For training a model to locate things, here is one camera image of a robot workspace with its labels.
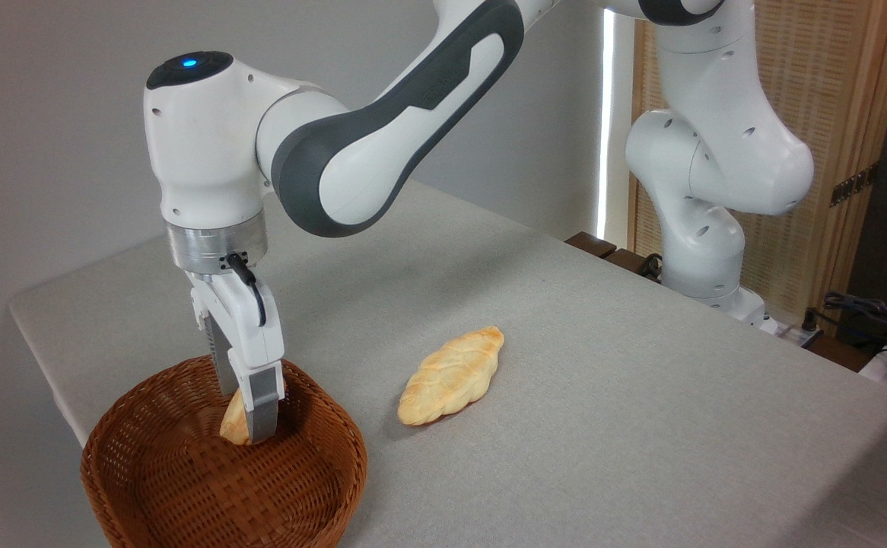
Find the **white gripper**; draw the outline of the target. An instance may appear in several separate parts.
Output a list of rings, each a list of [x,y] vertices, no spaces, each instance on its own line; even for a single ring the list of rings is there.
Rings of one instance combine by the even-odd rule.
[[[286,395],[284,341],[275,298],[267,284],[247,285],[237,272],[187,274],[198,329],[206,336],[221,394],[240,381],[250,444],[269,440],[278,427],[278,403]]]

